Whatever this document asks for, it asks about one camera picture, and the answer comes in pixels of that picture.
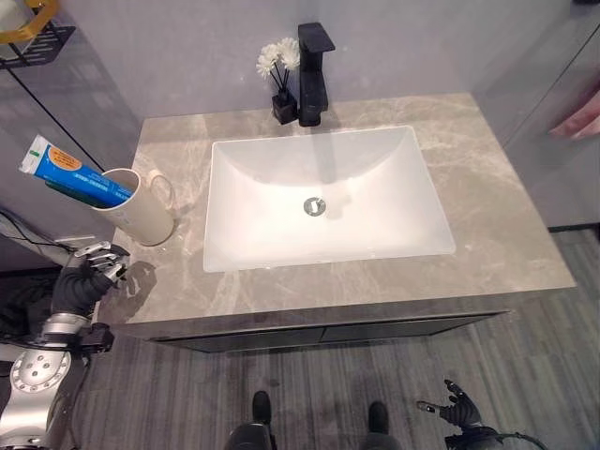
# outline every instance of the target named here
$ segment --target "vanity cabinet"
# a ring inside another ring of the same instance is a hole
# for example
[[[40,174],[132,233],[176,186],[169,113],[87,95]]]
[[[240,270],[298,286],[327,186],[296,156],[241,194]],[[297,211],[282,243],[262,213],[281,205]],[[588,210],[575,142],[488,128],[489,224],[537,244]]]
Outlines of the vanity cabinet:
[[[431,336],[469,323],[488,319],[500,313],[502,311],[387,322],[331,324],[294,329],[261,330],[229,335],[196,336],[177,339],[159,338],[154,340],[205,353],[301,347],[374,339]]]

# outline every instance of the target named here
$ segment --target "sink drain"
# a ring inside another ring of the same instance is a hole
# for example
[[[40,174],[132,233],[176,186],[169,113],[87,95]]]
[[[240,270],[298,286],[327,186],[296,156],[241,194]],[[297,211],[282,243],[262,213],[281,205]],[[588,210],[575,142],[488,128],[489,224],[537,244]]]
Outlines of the sink drain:
[[[304,212],[314,218],[324,213],[326,207],[327,204],[325,203],[325,200],[320,199],[319,197],[310,197],[304,202]]]

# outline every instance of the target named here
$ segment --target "blue toothpaste tube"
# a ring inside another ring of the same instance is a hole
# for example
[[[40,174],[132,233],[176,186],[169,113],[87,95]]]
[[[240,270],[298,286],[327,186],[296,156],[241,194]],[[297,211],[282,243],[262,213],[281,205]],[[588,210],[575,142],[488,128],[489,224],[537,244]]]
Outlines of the blue toothpaste tube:
[[[81,161],[39,135],[29,147],[19,170],[63,187],[65,191],[81,192],[84,197],[93,197],[107,208],[131,197],[129,190],[84,166]]]

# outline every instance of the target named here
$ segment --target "cup handle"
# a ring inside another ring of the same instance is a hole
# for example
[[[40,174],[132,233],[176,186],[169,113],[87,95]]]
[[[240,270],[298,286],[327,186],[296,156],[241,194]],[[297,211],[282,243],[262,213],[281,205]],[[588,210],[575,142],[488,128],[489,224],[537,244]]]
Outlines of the cup handle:
[[[169,198],[166,201],[165,207],[167,209],[171,209],[173,207],[173,203],[175,201],[175,189],[173,188],[173,184],[169,181],[169,178],[165,176],[163,172],[158,169],[153,169],[148,173],[148,188],[152,190],[154,182],[158,179],[162,179],[167,185],[169,185]]]

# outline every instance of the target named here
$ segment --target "pink towel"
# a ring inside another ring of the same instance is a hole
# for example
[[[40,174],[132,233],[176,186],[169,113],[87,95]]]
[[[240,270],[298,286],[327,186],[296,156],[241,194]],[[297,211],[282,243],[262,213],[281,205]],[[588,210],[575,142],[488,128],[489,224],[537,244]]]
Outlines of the pink towel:
[[[550,134],[571,139],[600,134],[600,91],[583,108],[552,129]]]

